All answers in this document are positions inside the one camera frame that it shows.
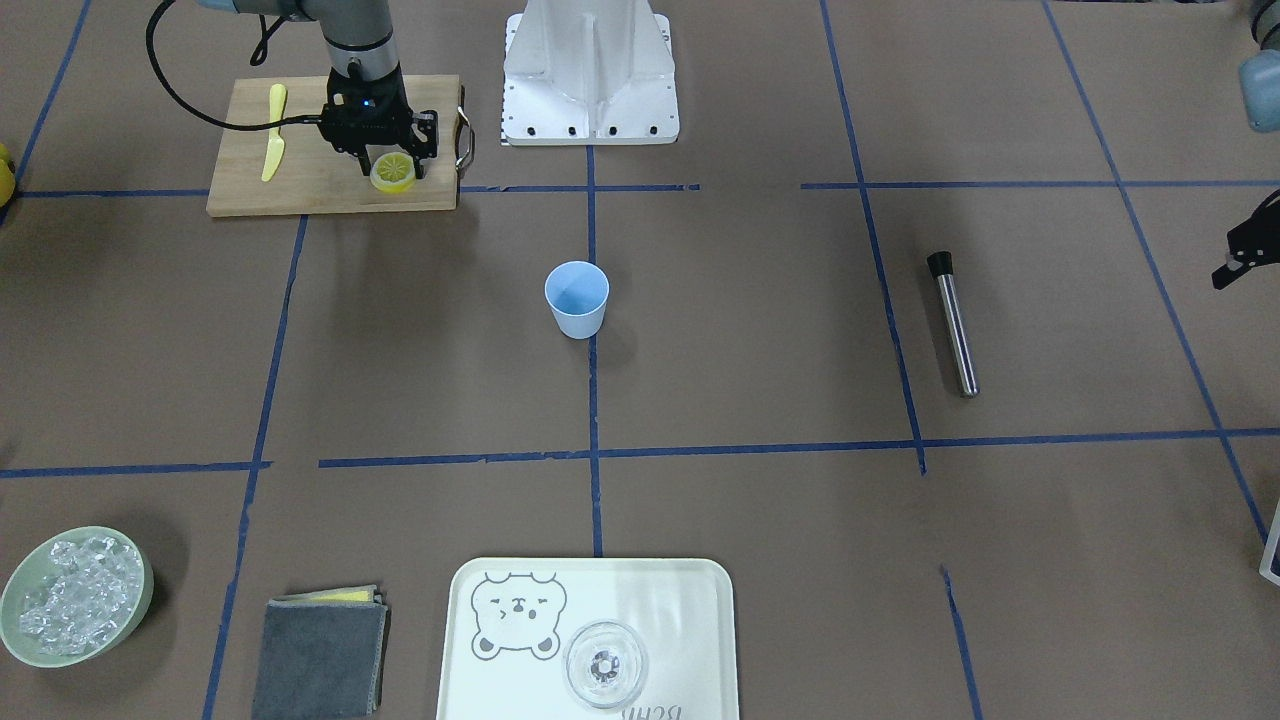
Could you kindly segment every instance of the gray towel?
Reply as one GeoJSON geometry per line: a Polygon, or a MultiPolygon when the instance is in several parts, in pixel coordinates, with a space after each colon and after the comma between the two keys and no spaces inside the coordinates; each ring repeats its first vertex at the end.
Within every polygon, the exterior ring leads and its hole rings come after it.
{"type": "Polygon", "coordinates": [[[253,720],[372,714],[385,621],[376,602],[268,602],[253,720]]]}

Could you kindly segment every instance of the bear drawing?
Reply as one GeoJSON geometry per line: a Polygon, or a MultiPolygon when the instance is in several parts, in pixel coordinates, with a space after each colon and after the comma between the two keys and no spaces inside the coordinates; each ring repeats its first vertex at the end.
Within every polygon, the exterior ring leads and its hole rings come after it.
{"type": "Polygon", "coordinates": [[[527,650],[538,660],[550,660],[559,652],[556,625],[564,601],[564,585],[554,575],[540,580],[532,574],[486,573],[471,593],[479,628],[471,651],[480,660],[493,660],[504,650],[527,650]]]}

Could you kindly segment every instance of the blue plastic cup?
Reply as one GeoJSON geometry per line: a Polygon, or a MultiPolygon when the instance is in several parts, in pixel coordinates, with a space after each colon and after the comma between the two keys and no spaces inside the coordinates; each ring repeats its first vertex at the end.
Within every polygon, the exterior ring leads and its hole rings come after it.
{"type": "Polygon", "coordinates": [[[543,291],[562,333],[586,340],[600,332],[604,304],[609,300],[609,278],[604,277],[604,270],[572,260],[547,275],[543,291]]]}

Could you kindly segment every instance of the bowl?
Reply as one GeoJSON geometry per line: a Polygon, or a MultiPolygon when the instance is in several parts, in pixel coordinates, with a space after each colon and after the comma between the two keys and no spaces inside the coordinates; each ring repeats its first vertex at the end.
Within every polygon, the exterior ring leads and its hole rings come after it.
{"type": "Polygon", "coordinates": [[[0,594],[0,641],[4,641],[5,648],[8,648],[14,657],[33,667],[65,667],[68,665],[83,662],[120,644],[120,642],[138,626],[138,623],[142,621],[142,616],[147,614],[147,606],[151,603],[151,591],[154,587],[155,583],[151,577],[151,562],[147,561],[147,556],[142,552],[142,548],[138,547],[138,543],[129,539],[124,533],[99,525],[88,525],[59,533],[41,543],[41,546],[36,550],[31,551],[26,560],[18,564],[18,568],[13,571],[9,582],[5,583],[4,594],[0,594]],[[40,641],[27,637],[18,630],[18,616],[22,615],[22,601],[27,596],[28,591],[38,587],[44,582],[46,575],[59,574],[60,568],[54,565],[52,560],[49,559],[49,550],[55,542],[82,542],[93,536],[110,537],[116,542],[128,543],[137,548],[138,557],[142,562],[142,592],[138,594],[137,602],[129,610],[128,620],[97,650],[91,650],[81,655],[45,655],[40,651],[40,641]]]}

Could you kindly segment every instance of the knife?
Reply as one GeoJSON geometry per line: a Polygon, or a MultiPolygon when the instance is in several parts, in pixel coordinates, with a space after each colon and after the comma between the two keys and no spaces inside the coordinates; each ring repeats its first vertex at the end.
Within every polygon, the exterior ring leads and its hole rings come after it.
{"type": "MultiPolygon", "coordinates": [[[[271,95],[269,99],[270,105],[270,119],[268,122],[276,122],[284,117],[284,99],[288,95],[288,88],[280,83],[271,86],[271,95]]],[[[284,158],[284,138],[280,137],[280,128],[271,128],[268,131],[266,136],[266,163],[262,164],[262,182],[271,179],[275,176],[275,169],[280,167],[280,160],[284,158]]]]}

